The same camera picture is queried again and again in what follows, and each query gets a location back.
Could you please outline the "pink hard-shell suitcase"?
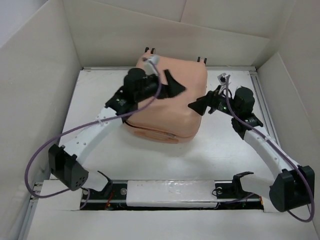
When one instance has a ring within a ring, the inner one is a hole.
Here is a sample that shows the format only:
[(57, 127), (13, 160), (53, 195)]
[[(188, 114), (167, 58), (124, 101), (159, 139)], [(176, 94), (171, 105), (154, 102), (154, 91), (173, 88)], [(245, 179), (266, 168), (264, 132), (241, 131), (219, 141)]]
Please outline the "pink hard-shell suitcase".
[(133, 135), (147, 140), (178, 144), (192, 140), (197, 134), (202, 117), (188, 105), (205, 95), (207, 90), (207, 60), (196, 61), (157, 56), (155, 49), (145, 49), (142, 58), (155, 58), (163, 84), (169, 75), (186, 90), (174, 98), (156, 99), (146, 109), (133, 114), (124, 122)]

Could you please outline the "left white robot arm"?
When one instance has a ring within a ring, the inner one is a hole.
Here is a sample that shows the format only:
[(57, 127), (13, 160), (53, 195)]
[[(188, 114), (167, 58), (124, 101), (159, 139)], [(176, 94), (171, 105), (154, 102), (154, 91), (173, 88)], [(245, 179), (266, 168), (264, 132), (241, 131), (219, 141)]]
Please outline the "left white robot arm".
[(104, 173), (88, 171), (83, 167), (91, 151), (112, 131), (135, 114), (138, 104), (147, 99), (169, 99), (178, 96), (186, 87), (176, 81), (169, 70), (164, 70), (167, 83), (159, 73), (146, 74), (141, 68), (132, 68), (123, 79), (123, 85), (105, 103), (93, 124), (86, 124), (74, 139), (62, 146), (52, 145), (48, 150), (51, 173), (71, 191), (80, 188), (94, 190), (100, 198), (107, 198), (113, 181)]

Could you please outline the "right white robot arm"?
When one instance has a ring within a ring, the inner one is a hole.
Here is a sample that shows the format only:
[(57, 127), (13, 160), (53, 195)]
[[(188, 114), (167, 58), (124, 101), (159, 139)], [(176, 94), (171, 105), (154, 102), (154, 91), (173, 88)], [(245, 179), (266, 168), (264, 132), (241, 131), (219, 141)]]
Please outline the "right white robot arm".
[(233, 177), (231, 191), (237, 197), (254, 193), (271, 201), (279, 212), (314, 203), (315, 173), (291, 159), (268, 135), (263, 123), (253, 113), (255, 98), (247, 87), (238, 88), (232, 98), (209, 91), (188, 107), (199, 115), (220, 111), (232, 117), (234, 131), (250, 145), (272, 173), (273, 180), (247, 171)]

